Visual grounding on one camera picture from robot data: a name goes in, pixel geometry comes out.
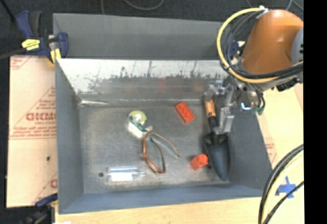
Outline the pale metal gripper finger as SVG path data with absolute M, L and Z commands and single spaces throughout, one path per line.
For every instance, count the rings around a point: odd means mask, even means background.
M 218 115 L 215 118 L 213 131 L 215 134 L 221 135 L 224 133 L 230 133 L 234 115 L 230 111 L 230 107 L 219 107 Z
M 217 87 L 213 84 L 210 84 L 208 86 L 208 89 L 204 92 L 204 101 L 205 102 L 212 101 L 216 93 L 217 93 Z

